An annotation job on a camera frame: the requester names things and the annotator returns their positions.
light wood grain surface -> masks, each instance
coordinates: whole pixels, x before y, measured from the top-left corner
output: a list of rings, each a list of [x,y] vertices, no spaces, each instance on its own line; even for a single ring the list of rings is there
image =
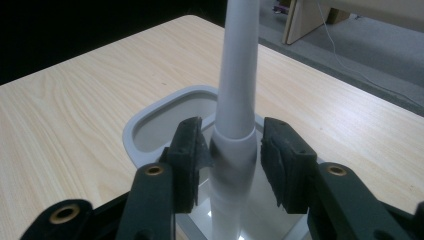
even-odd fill
[[[186,16],[0,87],[0,239],[50,205],[94,207],[130,189],[122,131],[187,86],[218,86],[224,30]],[[382,201],[424,200],[424,118],[259,47],[256,112],[291,124]]]

white pole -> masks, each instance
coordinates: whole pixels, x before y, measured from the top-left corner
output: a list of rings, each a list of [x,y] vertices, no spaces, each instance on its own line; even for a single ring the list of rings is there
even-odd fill
[[[257,157],[255,86],[259,0],[228,0],[211,153],[212,235],[239,238]]]

gray floor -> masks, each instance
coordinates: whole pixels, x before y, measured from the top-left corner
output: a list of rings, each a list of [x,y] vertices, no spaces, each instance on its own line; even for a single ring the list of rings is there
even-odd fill
[[[282,44],[287,15],[261,0],[259,41],[284,55],[332,75],[424,117],[424,33],[351,14],[328,30],[343,68],[333,54],[324,26],[292,45]]]

